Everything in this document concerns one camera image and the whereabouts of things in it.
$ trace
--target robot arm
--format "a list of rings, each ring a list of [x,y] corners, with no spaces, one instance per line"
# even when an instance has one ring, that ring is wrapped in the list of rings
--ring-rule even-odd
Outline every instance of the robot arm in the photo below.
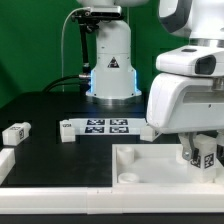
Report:
[[[91,71],[90,89],[86,92],[89,101],[123,105],[140,99],[137,72],[131,65],[131,30],[122,21],[121,6],[137,6],[148,1],[78,0],[90,8],[84,15],[84,26],[89,28],[96,22],[97,27],[97,63]]]
[[[193,0],[160,0],[158,17],[167,32],[190,36],[192,4]]]

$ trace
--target white robot body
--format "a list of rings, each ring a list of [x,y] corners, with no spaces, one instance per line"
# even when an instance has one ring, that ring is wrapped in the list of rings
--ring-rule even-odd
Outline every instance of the white robot body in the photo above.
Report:
[[[224,49],[184,46],[159,55],[156,67],[162,72],[185,76],[224,76]]]
[[[213,80],[162,73],[151,87],[147,121],[160,133],[224,129],[224,93]]]
[[[131,30],[123,21],[99,24],[97,64],[91,74],[87,96],[99,100],[128,99],[141,95],[136,71],[130,62]]]

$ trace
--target robot camera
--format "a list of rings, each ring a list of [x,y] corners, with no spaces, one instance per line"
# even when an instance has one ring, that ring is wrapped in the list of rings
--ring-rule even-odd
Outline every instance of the robot camera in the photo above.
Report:
[[[90,8],[90,15],[98,18],[120,18],[122,8],[120,6],[93,6]]]

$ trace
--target black cable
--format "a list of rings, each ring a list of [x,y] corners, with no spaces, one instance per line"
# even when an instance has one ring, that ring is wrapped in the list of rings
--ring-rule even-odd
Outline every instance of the black cable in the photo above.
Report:
[[[88,56],[88,47],[86,41],[86,25],[79,25],[80,36],[81,36],[81,44],[82,44],[82,58],[83,64],[89,64],[89,56]]]
[[[51,88],[51,86],[59,83],[59,82],[62,82],[62,81],[65,81],[65,80],[68,80],[68,79],[79,79],[79,76],[78,75],[71,75],[71,76],[65,76],[63,78],[60,78],[60,79],[56,79],[55,81],[51,82],[49,85],[47,85],[42,91],[43,92],[48,92],[47,90],[49,88]]]
[[[57,87],[57,86],[68,86],[68,85],[80,85],[80,83],[77,82],[70,82],[70,83],[58,83],[58,84],[54,84],[51,87],[49,87],[48,89],[46,89],[45,92],[50,92],[53,88]]]

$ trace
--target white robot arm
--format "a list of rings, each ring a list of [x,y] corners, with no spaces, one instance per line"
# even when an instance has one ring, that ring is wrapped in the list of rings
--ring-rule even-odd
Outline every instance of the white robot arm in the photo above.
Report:
[[[98,15],[119,11],[120,6],[137,6],[149,0],[78,0]],[[131,30],[124,21],[101,20],[97,24],[97,64],[91,72],[87,99],[101,104],[127,104],[140,98],[137,73],[131,65]]]
[[[223,12],[223,0],[160,0],[163,27],[190,44],[157,58],[163,73],[152,84],[147,121],[158,132],[224,129]]]

